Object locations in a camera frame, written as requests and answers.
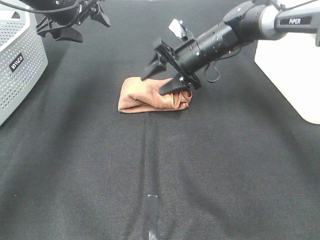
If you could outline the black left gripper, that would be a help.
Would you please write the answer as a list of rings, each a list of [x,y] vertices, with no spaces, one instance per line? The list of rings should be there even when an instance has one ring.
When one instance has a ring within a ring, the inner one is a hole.
[[[73,28],[87,17],[110,27],[111,22],[98,0],[37,0],[44,19],[36,26],[36,33],[45,37],[50,33],[55,41],[83,42],[83,36]]]

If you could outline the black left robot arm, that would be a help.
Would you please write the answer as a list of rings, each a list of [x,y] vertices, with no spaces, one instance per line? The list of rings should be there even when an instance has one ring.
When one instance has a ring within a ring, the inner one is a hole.
[[[83,42],[82,34],[73,26],[81,25],[87,18],[111,26],[99,0],[24,0],[23,3],[44,15],[36,33],[41,37],[51,34],[55,41]]]

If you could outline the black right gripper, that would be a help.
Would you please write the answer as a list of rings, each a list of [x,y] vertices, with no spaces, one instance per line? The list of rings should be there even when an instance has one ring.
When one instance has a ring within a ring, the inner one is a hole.
[[[202,53],[194,39],[182,43],[179,47],[172,47],[161,38],[153,42],[154,56],[144,68],[140,76],[144,81],[154,75],[165,72],[170,64],[177,74],[159,89],[161,96],[180,92],[190,93],[190,87],[199,89],[202,85],[195,74],[202,68]]]

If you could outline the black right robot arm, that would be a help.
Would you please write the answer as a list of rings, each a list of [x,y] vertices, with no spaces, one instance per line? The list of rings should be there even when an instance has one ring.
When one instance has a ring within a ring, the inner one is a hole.
[[[315,34],[315,44],[319,46],[320,8],[302,4],[285,7],[274,0],[256,5],[249,0],[234,7],[220,23],[198,37],[194,37],[182,20],[173,19],[169,29],[181,44],[173,48],[157,39],[153,43],[155,55],[140,77],[144,81],[166,71],[167,64],[173,66],[177,74],[159,89],[162,96],[190,87],[199,89],[202,85],[197,71],[256,40],[277,41],[287,33],[306,33]]]

